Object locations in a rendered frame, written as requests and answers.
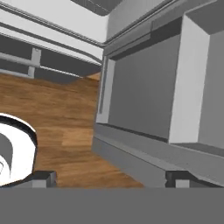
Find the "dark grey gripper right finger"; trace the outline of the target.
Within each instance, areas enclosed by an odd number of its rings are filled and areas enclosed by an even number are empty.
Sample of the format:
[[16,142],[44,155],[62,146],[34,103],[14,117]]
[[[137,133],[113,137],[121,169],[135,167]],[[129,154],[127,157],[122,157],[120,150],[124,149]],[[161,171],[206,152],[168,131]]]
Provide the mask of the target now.
[[170,188],[221,188],[221,185],[199,179],[189,171],[167,171],[165,179],[165,186]]

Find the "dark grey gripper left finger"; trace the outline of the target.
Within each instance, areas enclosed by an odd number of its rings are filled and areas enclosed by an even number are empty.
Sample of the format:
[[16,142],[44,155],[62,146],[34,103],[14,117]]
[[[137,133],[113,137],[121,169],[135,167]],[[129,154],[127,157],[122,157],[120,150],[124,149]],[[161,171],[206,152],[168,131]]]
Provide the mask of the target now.
[[55,171],[35,171],[26,178],[5,185],[4,187],[18,188],[51,188],[57,185]]

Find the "grey fridge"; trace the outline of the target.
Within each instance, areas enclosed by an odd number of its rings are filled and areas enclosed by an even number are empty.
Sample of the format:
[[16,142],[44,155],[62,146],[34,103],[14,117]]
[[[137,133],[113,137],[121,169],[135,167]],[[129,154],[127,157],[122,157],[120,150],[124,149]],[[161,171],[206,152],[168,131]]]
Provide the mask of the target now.
[[92,150],[164,187],[224,187],[224,0],[122,0],[108,15]]

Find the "white and black round object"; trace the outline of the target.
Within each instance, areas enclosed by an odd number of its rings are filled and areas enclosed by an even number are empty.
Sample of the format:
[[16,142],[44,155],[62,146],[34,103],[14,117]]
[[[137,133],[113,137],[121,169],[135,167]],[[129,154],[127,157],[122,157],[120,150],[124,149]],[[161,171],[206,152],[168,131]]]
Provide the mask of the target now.
[[32,174],[37,149],[36,130],[28,122],[0,113],[0,187]]

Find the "white and grey cupboard run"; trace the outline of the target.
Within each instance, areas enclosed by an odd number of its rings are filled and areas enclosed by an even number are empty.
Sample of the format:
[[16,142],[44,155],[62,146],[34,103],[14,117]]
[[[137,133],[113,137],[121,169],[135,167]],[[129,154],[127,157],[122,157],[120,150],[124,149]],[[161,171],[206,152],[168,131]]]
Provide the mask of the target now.
[[[102,68],[109,13],[120,2],[0,0],[0,51],[27,57],[38,48],[96,62]],[[82,78],[41,72],[33,79],[63,84]]]

